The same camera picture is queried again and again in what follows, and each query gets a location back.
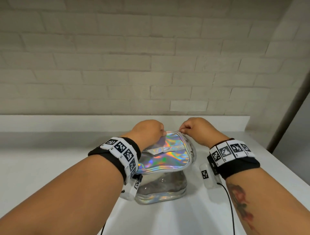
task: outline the forearm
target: forearm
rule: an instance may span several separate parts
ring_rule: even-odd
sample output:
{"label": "forearm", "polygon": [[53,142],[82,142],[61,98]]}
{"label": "forearm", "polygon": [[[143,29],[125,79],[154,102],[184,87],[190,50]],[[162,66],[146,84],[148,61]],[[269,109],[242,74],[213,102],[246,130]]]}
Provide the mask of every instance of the forearm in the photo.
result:
{"label": "forearm", "polygon": [[310,212],[262,168],[226,179],[240,221],[252,234],[309,234]]}
{"label": "forearm", "polygon": [[0,219],[0,234],[97,234],[123,185],[100,155],[72,166]]}

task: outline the person's right arm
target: person's right arm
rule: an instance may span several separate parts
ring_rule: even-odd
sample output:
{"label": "person's right arm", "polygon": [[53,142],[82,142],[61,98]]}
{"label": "person's right arm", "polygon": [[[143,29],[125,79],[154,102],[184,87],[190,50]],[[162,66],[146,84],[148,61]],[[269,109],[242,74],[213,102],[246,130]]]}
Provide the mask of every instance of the person's right arm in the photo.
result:
{"label": "person's right arm", "polygon": [[[209,148],[228,140],[203,118],[190,118],[180,131]],[[262,168],[236,173],[226,185],[247,235],[310,234],[310,212]]]}

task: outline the skin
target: skin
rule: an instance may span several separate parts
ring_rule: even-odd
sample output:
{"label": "skin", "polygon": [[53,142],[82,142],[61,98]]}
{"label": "skin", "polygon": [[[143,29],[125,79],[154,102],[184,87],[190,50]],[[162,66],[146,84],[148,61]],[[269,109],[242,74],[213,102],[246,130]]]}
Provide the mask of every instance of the skin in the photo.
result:
{"label": "skin", "polygon": [[[202,118],[188,119],[180,131],[209,148],[229,139]],[[143,150],[163,135],[162,123],[146,120],[122,137]],[[234,174],[226,184],[247,235],[309,234],[310,212],[263,169]],[[2,217],[0,234],[96,235],[122,185],[122,175],[112,163],[100,155],[86,157]]]}

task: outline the person's left hand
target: person's left hand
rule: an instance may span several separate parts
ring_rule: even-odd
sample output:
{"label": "person's left hand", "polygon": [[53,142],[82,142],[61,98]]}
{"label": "person's left hand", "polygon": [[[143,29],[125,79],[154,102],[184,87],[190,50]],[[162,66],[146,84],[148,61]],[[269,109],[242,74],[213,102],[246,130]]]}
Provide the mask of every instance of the person's left hand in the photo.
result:
{"label": "person's left hand", "polygon": [[121,137],[132,139],[142,151],[146,147],[155,144],[160,137],[166,134],[164,124],[156,120],[145,120],[136,124],[130,132],[121,135]]}

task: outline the hand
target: hand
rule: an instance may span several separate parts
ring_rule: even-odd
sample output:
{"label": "hand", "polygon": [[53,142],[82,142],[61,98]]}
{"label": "hand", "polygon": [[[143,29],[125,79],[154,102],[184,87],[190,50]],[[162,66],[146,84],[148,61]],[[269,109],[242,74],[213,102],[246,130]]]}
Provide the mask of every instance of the hand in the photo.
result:
{"label": "hand", "polygon": [[159,141],[160,137],[165,136],[164,124],[156,120],[145,120],[139,122],[132,130],[121,137],[128,137],[135,141],[140,151]]}
{"label": "hand", "polygon": [[182,134],[189,135],[198,144],[213,147],[217,143],[228,140],[229,138],[223,133],[215,129],[206,119],[201,117],[191,117],[187,121],[183,122],[179,131]]}

